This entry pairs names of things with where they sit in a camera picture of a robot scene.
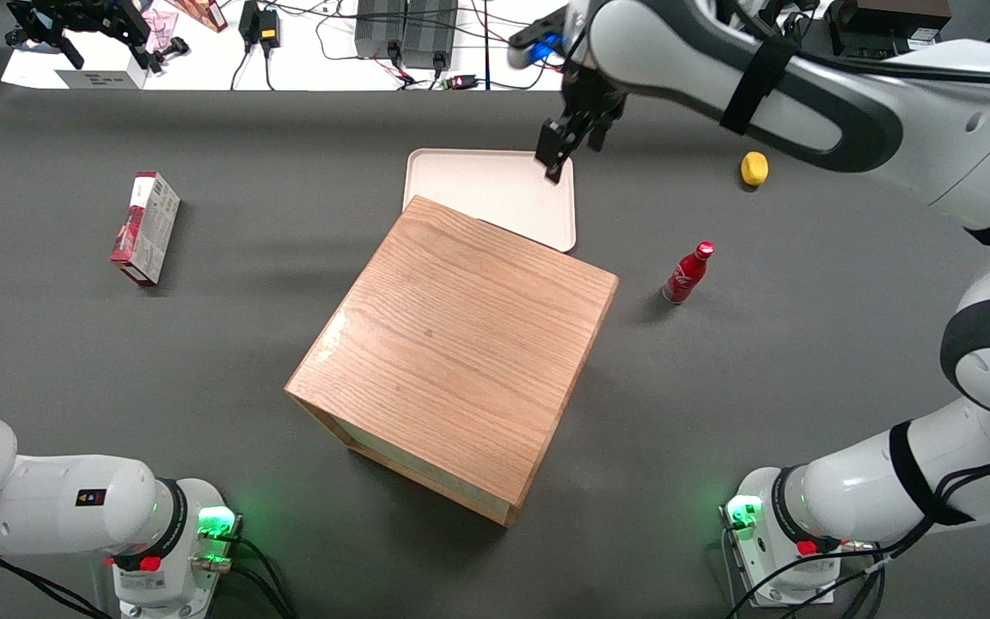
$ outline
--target blue light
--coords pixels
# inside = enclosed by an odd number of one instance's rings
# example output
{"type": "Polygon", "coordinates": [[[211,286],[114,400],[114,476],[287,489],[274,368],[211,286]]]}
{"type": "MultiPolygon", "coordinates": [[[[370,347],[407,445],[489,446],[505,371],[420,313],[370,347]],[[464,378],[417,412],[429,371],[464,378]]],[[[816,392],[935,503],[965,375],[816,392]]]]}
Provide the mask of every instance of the blue light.
{"type": "Polygon", "coordinates": [[[534,46],[529,50],[529,63],[533,64],[549,58],[549,56],[555,53],[555,47],[561,43],[560,35],[558,34],[548,34],[545,39],[540,40],[539,43],[534,43],[534,46]]]}

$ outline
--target coca-cola bottle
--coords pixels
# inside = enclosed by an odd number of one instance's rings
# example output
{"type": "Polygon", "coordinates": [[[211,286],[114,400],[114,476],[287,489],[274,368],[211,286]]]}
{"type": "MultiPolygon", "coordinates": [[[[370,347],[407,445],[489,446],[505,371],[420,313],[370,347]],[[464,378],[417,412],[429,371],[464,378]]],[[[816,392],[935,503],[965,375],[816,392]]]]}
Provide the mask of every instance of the coca-cola bottle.
{"type": "Polygon", "coordinates": [[[663,297],[675,305],[681,305],[694,287],[698,285],[700,279],[705,277],[705,267],[707,267],[708,257],[712,255],[712,243],[701,242],[698,249],[687,255],[675,267],[667,283],[663,285],[663,297]]]}

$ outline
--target red and white box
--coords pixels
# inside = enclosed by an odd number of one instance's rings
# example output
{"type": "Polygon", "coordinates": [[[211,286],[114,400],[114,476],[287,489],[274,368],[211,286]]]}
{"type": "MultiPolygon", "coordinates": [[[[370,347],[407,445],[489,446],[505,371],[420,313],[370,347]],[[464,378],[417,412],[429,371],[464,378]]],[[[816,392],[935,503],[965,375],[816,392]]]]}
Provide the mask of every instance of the red and white box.
{"type": "Polygon", "coordinates": [[[228,20],[220,12],[217,0],[170,0],[170,3],[213,32],[220,32],[228,27],[228,20]]]}
{"type": "Polygon", "coordinates": [[[178,193],[160,173],[137,174],[132,183],[129,217],[109,252],[109,261],[138,285],[157,285],[179,204],[178,193]]]}

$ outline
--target green indicator light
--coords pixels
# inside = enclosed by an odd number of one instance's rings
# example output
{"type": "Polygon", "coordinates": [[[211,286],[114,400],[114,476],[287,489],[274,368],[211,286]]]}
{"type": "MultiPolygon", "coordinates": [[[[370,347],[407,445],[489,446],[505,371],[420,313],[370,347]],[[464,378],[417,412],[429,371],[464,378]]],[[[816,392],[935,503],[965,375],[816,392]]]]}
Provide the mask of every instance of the green indicator light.
{"type": "Polygon", "coordinates": [[[747,529],[749,526],[755,526],[755,519],[762,511],[762,500],[758,497],[746,497],[740,494],[740,496],[732,497],[731,501],[728,501],[725,510],[731,517],[732,526],[735,526],[736,529],[747,529]]]}
{"type": "Polygon", "coordinates": [[[235,531],[235,512],[225,506],[205,508],[197,513],[197,532],[206,536],[230,536],[235,531]]]}

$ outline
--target cardboard box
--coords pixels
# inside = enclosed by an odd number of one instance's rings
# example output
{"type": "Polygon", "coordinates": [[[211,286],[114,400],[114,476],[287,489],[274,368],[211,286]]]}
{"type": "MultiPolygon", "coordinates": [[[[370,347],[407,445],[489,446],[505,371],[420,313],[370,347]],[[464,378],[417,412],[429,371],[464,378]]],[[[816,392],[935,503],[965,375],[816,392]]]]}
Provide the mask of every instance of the cardboard box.
{"type": "Polygon", "coordinates": [[[616,290],[416,197],[285,391],[350,450],[511,526],[616,290]]]}
{"type": "Polygon", "coordinates": [[[220,32],[228,27],[228,20],[224,19],[216,0],[169,0],[169,2],[181,12],[207,25],[213,32],[220,32]]]}
{"type": "Polygon", "coordinates": [[[178,193],[160,173],[137,174],[129,217],[121,226],[109,260],[138,285],[157,285],[179,204],[178,193]]]}

